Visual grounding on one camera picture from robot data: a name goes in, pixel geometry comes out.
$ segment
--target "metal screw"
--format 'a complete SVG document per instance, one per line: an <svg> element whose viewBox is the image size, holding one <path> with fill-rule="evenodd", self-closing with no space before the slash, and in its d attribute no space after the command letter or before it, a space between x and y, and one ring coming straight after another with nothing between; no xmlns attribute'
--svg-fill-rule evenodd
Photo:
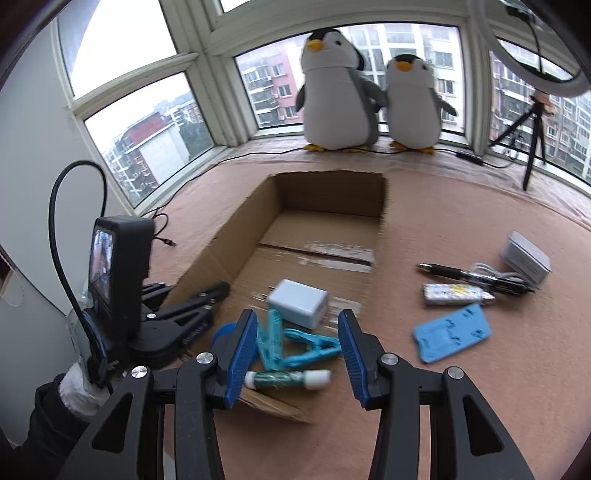
<svg viewBox="0 0 591 480"><path fill-rule="evenodd" d="M460 367L450 367L447 370L447 374L454 380L460 380L464 377L464 370L462 370Z"/></svg>
<svg viewBox="0 0 591 480"><path fill-rule="evenodd" d="M203 352L197 355L197 363L210 364L213 362L213 354L209 352Z"/></svg>
<svg viewBox="0 0 591 480"><path fill-rule="evenodd" d="M382 355L382 362L386 365L396 365L398 363L398 357L393 353L385 353Z"/></svg>
<svg viewBox="0 0 591 480"><path fill-rule="evenodd" d="M147 373L148 373L148 369L146 367L144 367L143 365L140 365L138 367L135 367L131 371L131 376L134 378L142 378L142 377L145 377Z"/></svg>

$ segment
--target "power adapter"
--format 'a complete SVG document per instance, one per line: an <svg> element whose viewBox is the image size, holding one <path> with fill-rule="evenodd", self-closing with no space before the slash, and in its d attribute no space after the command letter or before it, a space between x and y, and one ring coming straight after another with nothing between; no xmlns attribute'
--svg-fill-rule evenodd
<svg viewBox="0 0 591 480"><path fill-rule="evenodd" d="M267 297L269 307L279 310L281 318L314 329L329 307L329 293L302 283L283 279Z"/></svg>
<svg viewBox="0 0 591 480"><path fill-rule="evenodd" d="M480 157L472 155L471 153L468 153L468 152L464 152L462 150L456 151L456 157L461 158L462 160L467 160L468 162L471 162L474 165L480 165L480 166L484 165L484 161Z"/></svg>

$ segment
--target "white cap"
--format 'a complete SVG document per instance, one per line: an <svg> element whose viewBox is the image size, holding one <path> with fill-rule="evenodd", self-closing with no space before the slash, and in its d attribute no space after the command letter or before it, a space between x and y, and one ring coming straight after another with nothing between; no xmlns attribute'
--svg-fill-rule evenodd
<svg viewBox="0 0 591 480"><path fill-rule="evenodd" d="M307 390L321 390L327 387L330 385L330 370L304 371L304 385Z"/></svg>
<svg viewBox="0 0 591 480"><path fill-rule="evenodd" d="M251 370L246 372L246 376L244 377L244 385L247 388L255 388L255 373Z"/></svg>

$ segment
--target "cardboard flap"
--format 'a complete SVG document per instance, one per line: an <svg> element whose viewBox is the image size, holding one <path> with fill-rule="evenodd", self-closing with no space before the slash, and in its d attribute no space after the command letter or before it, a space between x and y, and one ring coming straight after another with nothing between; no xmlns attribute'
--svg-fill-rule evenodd
<svg viewBox="0 0 591 480"><path fill-rule="evenodd" d="M379 229L375 217L286 210L259 243L373 264Z"/></svg>
<svg viewBox="0 0 591 480"><path fill-rule="evenodd" d="M386 197L381 173L347 170L280 173L275 176L283 208L380 217Z"/></svg>

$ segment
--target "sky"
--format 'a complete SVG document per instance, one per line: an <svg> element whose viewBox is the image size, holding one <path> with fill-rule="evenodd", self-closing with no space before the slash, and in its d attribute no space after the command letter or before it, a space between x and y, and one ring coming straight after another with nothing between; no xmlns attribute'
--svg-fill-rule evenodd
<svg viewBox="0 0 591 480"><path fill-rule="evenodd" d="M74 96L175 54L158 0L101 0L70 74ZM189 90L184 74L174 75L109 105L89 118L86 126L104 152L113 138L151 113L157 103L174 100Z"/></svg>

